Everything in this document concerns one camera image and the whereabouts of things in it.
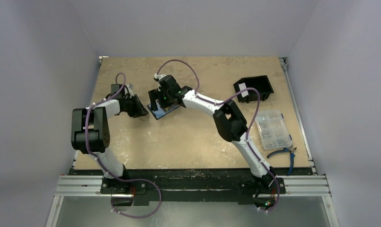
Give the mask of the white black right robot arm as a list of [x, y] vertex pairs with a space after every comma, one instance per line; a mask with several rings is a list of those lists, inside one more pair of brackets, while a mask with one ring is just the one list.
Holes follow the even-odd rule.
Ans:
[[150, 110], [159, 111], [172, 105], [200, 110], [212, 117], [218, 134], [232, 143], [248, 164], [260, 192], [267, 192], [279, 182], [273, 168], [261, 155], [249, 136], [247, 120], [232, 99], [220, 101], [197, 94], [196, 90], [181, 87], [171, 75], [155, 74], [158, 88], [149, 91]]

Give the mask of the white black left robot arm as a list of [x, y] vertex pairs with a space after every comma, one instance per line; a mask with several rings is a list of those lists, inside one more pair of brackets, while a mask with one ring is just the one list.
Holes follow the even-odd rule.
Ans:
[[148, 115], [138, 96], [133, 93], [132, 84], [112, 84], [111, 94], [105, 100], [86, 108], [73, 109], [71, 144], [74, 150], [97, 162], [105, 179], [114, 179], [112, 187], [118, 193], [126, 193], [131, 187], [128, 172], [109, 147], [111, 136], [108, 118], [121, 112], [131, 118]]

